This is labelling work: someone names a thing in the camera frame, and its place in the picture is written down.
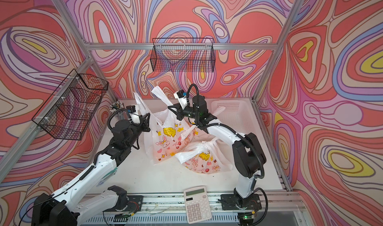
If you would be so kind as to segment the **white printed plastic bag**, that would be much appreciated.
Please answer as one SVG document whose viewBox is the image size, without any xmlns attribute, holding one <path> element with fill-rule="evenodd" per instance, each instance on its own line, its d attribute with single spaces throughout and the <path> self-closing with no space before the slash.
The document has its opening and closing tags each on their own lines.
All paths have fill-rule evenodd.
<svg viewBox="0 0 383 226">
<path fill-rule="evenodd" d="M 233 169 L 217 144 L 218 138 L 190 143 L 175 157 L 187 169 L 199 174 L 216 174 Z"/>
</svg>

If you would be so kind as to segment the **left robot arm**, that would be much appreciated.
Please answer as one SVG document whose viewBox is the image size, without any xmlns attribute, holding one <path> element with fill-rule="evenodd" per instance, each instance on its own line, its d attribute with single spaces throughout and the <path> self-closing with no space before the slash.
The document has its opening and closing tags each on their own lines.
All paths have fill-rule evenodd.
<svg viewBox="0 0 383 226">
<path fill-rule="evenodd" d="M 109 144 L 99 151 L 86 169 L 65 186 L 50 195 L 41 194 L 32 208 L 33 226 L 80 226 L 90 218 L 107 210 L 124 211 L 132 202 L 127 191 L 118 186 L 107 188 L 102 194 L 83 201 L 83 197 L 96 185 L 105 182 L 128 157 L 143 132 L 150 132 L 150 114 L 138 115 L 127 109 L 128 119 L 107 126 L 113 134 Z"/>
</svg>

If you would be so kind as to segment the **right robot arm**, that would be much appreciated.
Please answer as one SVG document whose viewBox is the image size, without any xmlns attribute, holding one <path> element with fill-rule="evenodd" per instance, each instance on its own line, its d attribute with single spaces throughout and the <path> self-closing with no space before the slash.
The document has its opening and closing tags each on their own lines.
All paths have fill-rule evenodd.
<svg viewBox="0 0 383 226">
<path fill-rule="evenodd" d="M 222 123 L 214 113 L 209 112 L 204 96 L 193 97 L 192 103 L 189 103 L 187 97 L 183 93 L 182 97 L 177 98 L 179 102 L 171 104 L 168 109 L 178 120 L 191 118 L 198 129 L 232 147 L 234 165 L 240 176 L 232 198 L 221 202 L 225 206 L 247 209 L 251 203 L 257 202 L 256 181 L 265 177 L 266 157 L 257 136 L 254 133 L 240 133 Z"/>
</svg>

